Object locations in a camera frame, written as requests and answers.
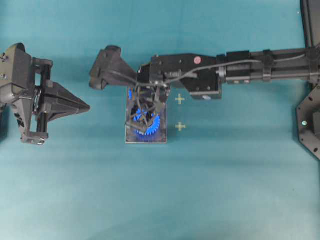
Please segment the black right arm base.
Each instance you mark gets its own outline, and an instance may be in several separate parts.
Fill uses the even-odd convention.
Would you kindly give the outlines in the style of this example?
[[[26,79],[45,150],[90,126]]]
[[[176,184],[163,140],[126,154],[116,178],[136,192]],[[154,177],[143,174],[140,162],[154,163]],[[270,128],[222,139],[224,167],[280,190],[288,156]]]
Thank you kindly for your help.
[[[296,107],[299,142],[320,159],[320,85]]]

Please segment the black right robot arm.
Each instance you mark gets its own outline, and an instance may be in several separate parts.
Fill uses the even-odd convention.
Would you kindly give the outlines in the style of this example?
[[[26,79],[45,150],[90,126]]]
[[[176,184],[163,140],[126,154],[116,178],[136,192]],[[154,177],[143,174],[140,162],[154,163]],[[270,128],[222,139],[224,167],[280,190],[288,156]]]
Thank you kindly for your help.
[[[319,46],[238,51],[217,56],[200,54],[156,55],[140,68],[127,108],[125,126],[144,135],[166,107],[171,88],[184,88],[196,100],[222,97],[223,84],[301,78],[320,82]]]

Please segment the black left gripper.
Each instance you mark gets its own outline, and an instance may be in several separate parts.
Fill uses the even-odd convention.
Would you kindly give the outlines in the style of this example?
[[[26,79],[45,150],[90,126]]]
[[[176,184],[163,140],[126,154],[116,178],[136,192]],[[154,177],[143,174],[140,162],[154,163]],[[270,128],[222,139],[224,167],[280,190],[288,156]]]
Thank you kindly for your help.
[[[21,42],[0,55],[0,111],[11,106],[22,143],[42,146],[49,138],[48,122],[91,109],[62,85],[49,80],[52,67],[53,61],[32,57]],[[67,106],[41,106],[44,93]]]

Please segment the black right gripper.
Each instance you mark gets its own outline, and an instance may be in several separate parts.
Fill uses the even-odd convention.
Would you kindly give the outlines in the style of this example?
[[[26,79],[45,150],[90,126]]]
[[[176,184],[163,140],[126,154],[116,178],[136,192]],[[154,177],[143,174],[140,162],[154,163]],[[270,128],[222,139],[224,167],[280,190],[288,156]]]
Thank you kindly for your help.
[[[151,117],[158,115],[166,106],[171,92],[169,80],[173,78],[173,56],[154,55],[149,63],[141,65],[136,77],[136,91],[127,88],[125,127],[143,133],[151,125]],[[128,89],[132,88],[133,100],[128,99]],[[142,121],[135,122],[137,109],[141,110]]]

